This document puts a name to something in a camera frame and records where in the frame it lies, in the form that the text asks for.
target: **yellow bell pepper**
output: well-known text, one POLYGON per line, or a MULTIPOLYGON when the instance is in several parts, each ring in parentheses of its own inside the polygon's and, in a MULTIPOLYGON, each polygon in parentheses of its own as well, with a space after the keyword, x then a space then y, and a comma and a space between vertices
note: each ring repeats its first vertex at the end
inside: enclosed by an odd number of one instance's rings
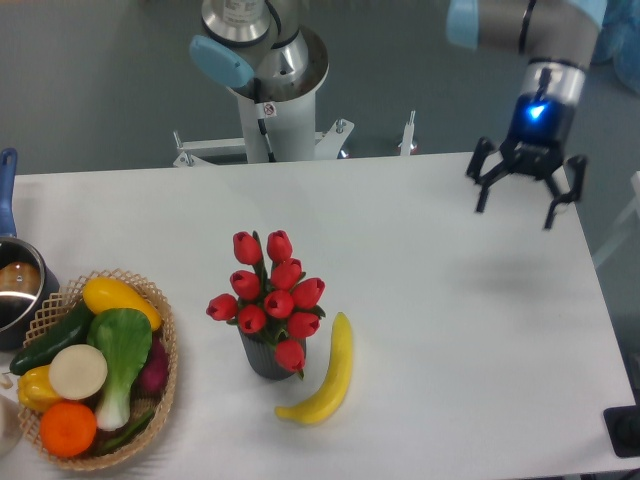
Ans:
POLYGON ((49 365, 33 368, 18 379, 18 401, 31 410, 46 412, 62 400, 49 383, 49 365))

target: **gray floor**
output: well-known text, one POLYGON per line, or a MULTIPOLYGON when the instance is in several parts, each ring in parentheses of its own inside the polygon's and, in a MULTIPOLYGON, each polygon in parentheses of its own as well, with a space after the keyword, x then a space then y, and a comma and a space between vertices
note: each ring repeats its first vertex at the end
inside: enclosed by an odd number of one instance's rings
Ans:
MULTIPOLYGON (((422 153, 503 139, 526 59, 448 45, 447 1, 311 3, 304 23, 331 61, 318 129, 355 122, 354 156, 393 154, 412 109, 422 153)), ((168 168, 174 129, 184 141, 241 136, 233 98, 189 60, 199 10, 200 0, 0 2, 0 146, 19 150, 19 173, 168 168)), ((611 66, 592 68, 568 144, 591 162, 579 212, 592 251, 632 199, 639 126, 640 96, 611 66)), ((640 352, 639 238, 598 272, 625 358, 640 352)))

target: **gray vase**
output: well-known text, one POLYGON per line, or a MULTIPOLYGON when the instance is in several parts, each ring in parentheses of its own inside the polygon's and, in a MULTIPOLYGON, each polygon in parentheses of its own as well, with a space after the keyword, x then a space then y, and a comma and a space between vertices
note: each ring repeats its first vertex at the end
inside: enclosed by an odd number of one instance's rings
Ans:
MULTIPOLYGON (((254 372, 258 375, 268 378, 269 380, 284 380, 295 373, 278 365, 273 350, 269 345, 264 343, 258 335, 247 335, 240 329, 238 329, 238 332, 240 333, 249 365, 251 365, 251 368, 253 368, 254 372)), ((306 355, 306 340, 302 339, 297 341, 302 345, 302 349, 306 355)))

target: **yellow squash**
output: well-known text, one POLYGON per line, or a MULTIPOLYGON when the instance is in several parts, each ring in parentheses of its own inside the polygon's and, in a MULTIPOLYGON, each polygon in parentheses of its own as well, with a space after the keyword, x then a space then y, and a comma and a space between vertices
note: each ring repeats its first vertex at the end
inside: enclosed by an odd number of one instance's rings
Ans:
POLYGON ((36 412, 46 412, 64 400, 51 387, 49 365, 33 368, 18 379, 18 400, 36 412))
POLYGON ((344 313, 338 313, 331 330, 331 356, 327 376, 316 393, 292 407, 276 407, 283 420, 304 425, 318 423, 335 412, 349 388, 353 369, 353 332, 344 313))
POLYGON ((158 311, 121 280, 107 277, 92 278, 84 286, 82 298, 94 314, 112 308, 132 308, 144 313, 154 332, 162 325, 158 311))

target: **saucepan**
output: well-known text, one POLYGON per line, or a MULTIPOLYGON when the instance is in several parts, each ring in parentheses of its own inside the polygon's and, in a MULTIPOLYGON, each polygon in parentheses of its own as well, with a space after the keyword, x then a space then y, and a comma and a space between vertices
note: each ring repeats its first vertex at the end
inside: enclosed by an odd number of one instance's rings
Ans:
POLYGON ((0 163, 0 351, 22 347, 31 320, 60 284, 32 245, 17 238, 13 185, 18 153, 2 151, 0 163))

